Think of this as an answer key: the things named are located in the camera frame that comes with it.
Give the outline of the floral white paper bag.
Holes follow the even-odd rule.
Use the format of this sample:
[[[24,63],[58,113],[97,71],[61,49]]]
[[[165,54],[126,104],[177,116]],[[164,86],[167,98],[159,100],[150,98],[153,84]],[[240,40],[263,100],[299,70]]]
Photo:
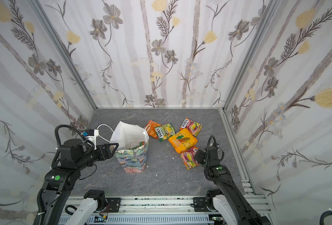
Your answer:
[[[119,145],[114,156],[126,173],[144,172],[149,150],[149,129],[149,125],[142,128],[120,121],[115,129],[111,129],[111,139],[104,139]]]

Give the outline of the red yellow Fox's candy bag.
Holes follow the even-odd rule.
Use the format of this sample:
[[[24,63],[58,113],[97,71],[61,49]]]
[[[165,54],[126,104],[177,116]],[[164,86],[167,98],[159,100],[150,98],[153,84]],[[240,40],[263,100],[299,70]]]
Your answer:
[[[199,163],[195,159],[195,155],[199,149],[196,146],[191,147],[190,149],[182,152],[180,154],[180,158],[187,168],[187,170],[190,170],[196,166],[199,165]]]

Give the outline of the yellow mango Lot100 bag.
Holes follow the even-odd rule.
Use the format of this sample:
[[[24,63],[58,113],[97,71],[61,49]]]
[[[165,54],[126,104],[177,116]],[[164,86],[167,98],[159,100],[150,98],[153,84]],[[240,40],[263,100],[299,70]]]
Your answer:
[[[186,128],[168,138],[168,141],[171,143],[178,154],[189,150],[191,147],[197,144],[197,139]]]

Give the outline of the green yellow Fox's candy bag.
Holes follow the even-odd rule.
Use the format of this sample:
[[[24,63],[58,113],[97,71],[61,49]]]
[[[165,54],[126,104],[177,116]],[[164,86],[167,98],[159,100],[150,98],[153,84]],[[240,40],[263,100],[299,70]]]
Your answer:
[[[159,141],[168,140],[170,137],[176,134],[174,127],[171,123],[167,123],[154,128]]]

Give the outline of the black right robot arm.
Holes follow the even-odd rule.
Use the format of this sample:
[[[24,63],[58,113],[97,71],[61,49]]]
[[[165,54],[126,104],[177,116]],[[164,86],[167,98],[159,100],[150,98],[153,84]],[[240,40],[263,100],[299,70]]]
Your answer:
[[[237,188],[228,168],[221,165],[219,149],[215,136],[211,135],[205,149],[198,150],[195,155],[196,161],[203,166],[206,180],[217,186],[206,194],[207,209],[221,214],[227,225],[270,225],[270,220],[261,216]]]

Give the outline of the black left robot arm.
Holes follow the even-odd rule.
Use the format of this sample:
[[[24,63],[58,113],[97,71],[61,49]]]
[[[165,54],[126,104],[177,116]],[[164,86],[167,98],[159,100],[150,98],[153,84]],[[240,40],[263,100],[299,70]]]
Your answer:
[[[75,131],[80,138],[69,139],[62,143],[59,129],[64,127]],[[76,181],[81,178],[81,171],[98,161],[111,159],[119,147],[118,143],[95,145],[70,125],[57,126],[54,134],[57,152],[37,195],[38,210],[35,225],[57,225]]]

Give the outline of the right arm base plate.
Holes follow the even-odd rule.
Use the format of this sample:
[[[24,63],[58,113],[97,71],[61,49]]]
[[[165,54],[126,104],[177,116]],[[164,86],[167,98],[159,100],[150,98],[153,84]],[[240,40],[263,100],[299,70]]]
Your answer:
[[[194,197],[192,204],[195,212],[212,212],[215,210],[212,203],[212,198],[206,197]]]

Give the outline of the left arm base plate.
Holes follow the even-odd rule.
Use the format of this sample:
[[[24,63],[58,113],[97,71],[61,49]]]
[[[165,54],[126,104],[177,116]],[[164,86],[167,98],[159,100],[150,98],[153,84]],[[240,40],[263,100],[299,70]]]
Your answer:
[[[121,198],[119,197],[107,197],[103,190],[89,190],[84,196],[84,200],[87,200],[88,204],[95,205],[95,212],[119,212],[121,205]]]

